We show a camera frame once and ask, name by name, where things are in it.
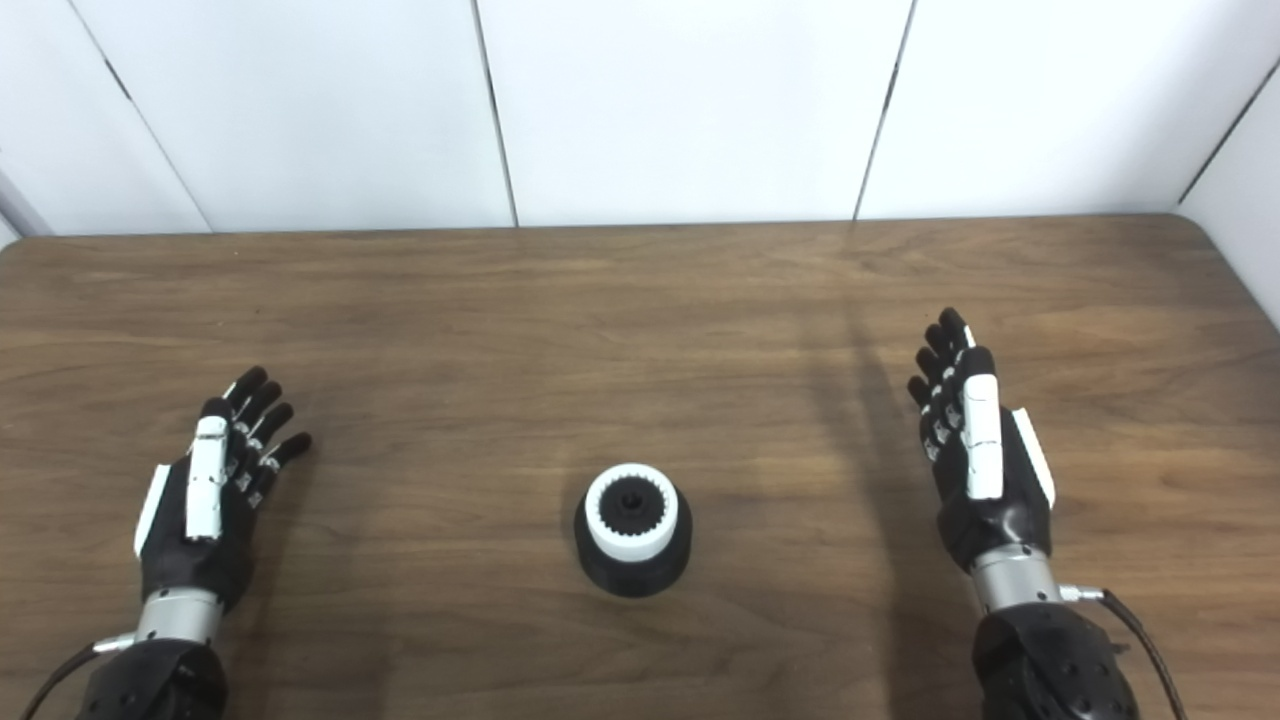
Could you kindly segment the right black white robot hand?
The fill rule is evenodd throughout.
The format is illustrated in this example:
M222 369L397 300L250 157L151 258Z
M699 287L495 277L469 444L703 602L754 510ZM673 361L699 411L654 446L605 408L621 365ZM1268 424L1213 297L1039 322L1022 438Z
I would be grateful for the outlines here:
M1029 413L1001 400L995 356L955 307L927 327L908 382L941 507L937 527L965 571L992 550L1052 552L1053 478Z

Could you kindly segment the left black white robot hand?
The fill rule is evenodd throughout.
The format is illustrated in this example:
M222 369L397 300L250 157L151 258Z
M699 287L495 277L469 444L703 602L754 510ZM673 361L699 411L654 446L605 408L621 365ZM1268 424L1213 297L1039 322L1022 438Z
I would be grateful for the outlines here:
M133 538L145 600L195 588L232 610L243 598L259 510L312 445L306 432L273 442L294 415L282 396L264 366L251 366L205 401L186 452L156 465Z

